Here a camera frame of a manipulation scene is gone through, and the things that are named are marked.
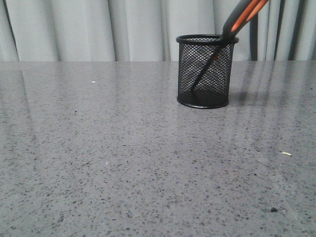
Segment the grey pleated curtain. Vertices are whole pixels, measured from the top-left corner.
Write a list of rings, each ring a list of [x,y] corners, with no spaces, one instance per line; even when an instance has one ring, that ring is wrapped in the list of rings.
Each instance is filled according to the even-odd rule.
[[[220,34],[235,0],[3,0],[0,59],[175,61],[177,36]],[[271,0],[238,34],[236,61],[314,60],[316,3]]]

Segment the grey orange handled scissors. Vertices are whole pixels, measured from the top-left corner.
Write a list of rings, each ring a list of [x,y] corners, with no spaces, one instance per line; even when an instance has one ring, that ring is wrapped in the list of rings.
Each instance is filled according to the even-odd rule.
[[[238,32],[265,6],[267,2],[267,0],[241,0],[224,23],[219,41],[233,40]],[[214,49],[210,58],[207,60],[198,77],[192,84],[191,90],[196,88],[207,69],[213,61],[216,60],[221,48],[221,46],[217,46]]]

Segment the black mesh pen bucket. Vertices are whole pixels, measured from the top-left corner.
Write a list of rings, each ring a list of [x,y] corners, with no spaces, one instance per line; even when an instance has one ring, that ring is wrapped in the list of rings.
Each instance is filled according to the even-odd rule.
[[[178,103],[199,109],[228,105],[233,51],[239,39],[182,35],[176,41],[179,44]]]

